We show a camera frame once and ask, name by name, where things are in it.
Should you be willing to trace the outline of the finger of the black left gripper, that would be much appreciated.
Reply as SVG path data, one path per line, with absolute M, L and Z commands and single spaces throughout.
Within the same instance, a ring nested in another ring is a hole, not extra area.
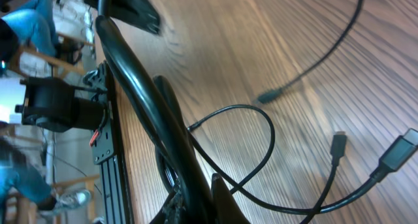
M 160 34 L 161 17 L 149 0 L 83 0 L 99 15 L 113 17 L 154 35 Z

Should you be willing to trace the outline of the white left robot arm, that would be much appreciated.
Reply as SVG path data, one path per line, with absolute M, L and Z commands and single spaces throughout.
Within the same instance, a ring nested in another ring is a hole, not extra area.
M 148 0 L 112 0 L 118 11 L 113 17 L 150 33 L 157 34 L 160 16 Z M 53 21 L 52 0 L 29 0 L 1 18 L 1 62 L 8 63 L 23 43 L 33 44 L 37 51 L 69 65 L 81 58 L 83 42 L 60 43 Z M 55 78 L 28 78 L 27 106 L 17 106 L 24 124 L 57 132 L 72 127 L 98 129 L 104 107 L 74 96 L 75 88 Z

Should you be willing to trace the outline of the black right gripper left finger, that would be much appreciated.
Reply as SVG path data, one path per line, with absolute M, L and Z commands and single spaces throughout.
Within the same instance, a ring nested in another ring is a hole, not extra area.
M 162 208 L 156 215 L 156 224 L 184 224 L 186 212 L 184 199 L 178 185 L 174 186 L 169 193 Z

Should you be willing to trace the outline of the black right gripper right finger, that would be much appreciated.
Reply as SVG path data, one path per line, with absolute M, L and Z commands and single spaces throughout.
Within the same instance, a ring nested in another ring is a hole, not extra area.
M 231 195 L 224 179 L 218 173 L 212 175 L 211 194 L 216 209 L 216 223 L 249 224 Z

